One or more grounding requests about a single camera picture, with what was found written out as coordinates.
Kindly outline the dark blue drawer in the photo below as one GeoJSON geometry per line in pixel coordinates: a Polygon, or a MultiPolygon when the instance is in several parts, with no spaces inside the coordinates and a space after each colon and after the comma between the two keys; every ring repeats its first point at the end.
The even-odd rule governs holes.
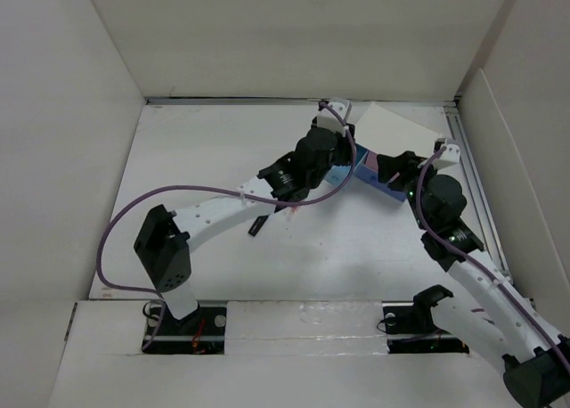
{"type": "Polygon", "coordinates": [[[378,171],[376,169],[372,169],[366,167],[364,165],[360,165],[354,172],[355,176],[363,181],[364,183],[370,185],[377,191],[386,194],[388,197],[397,200],[399,202],[404,202],[406,200],[404,194],[402,192],[396,192],[390,190],[386,184],[381,183],[378,179],[378,171]]]}

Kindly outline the light blue drawer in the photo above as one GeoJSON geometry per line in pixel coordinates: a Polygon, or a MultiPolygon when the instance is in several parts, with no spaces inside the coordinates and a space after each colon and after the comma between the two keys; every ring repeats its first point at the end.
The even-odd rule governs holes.
{"type": "MultiPolygon", "coordinates": [[[[353,177],[364,180],[366,171],[364,170],[364,163],[367,159],[369,151],[363,148],[361,145],[356,146],[356,165],[353,172],[353,177]]],[[[350,166],[333,166],[330,171],[324,177],[324,180],[338,187],[348,176],[350,166]]]]}

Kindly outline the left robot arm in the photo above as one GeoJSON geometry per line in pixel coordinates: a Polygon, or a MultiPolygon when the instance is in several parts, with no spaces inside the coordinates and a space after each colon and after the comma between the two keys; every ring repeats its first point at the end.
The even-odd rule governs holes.
{"type": "Polygon", "coordinates": [[[347,129],[332,132],[313,126],[294,151],[230,194],[190,208],[152,208],[134,242],[134,252],[154,289],[165,299],[167,322],[185,334],[198,325],[200,304],[191,285],[191,253],[217,235],[248,220],[272,215],[290,203],[297,205],[317,188],[334,166],[352,164],[347,129]]]}

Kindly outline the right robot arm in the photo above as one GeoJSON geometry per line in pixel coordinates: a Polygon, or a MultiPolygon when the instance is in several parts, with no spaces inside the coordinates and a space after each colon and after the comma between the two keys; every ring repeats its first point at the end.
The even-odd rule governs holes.
{"type": "Polygon", "coordinates": [[[378,180],[406,196],[428,256],[483,312],[461,306],[451,290],[434,285],[410,306],[386,314],[382,324],[388,334],[446,331],[493,366],[520,406],[550,407],[569,392],[569,339],[521,296],[463,222],[461,184],[438,172],[459,160],[459,148],[443,143],[428,159],[411,151],[379,154],[378,180]]]}

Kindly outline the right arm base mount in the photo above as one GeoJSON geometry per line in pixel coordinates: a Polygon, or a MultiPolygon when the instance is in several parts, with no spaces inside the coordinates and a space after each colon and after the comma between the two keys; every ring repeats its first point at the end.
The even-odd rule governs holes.
{"type": "Polygon", "coordinates": [[[411,302],[383,302],[383,317],[376,328],[387,336],[390,355],[469,354],[469,347],[447,331],[438,328],[431,310],[450,290],[434,285],[415,295],[411,302]]]}

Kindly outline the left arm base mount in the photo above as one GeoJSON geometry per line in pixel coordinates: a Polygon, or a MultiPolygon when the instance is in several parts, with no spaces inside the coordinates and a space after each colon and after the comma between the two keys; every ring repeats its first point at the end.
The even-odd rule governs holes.
{"type": "Polygon", "coordinates": [[[161,305],[148,301],[141,350],[146,355],[223,355],[227,305],[205,304],[190,319],[176,320],[161,305]]]}

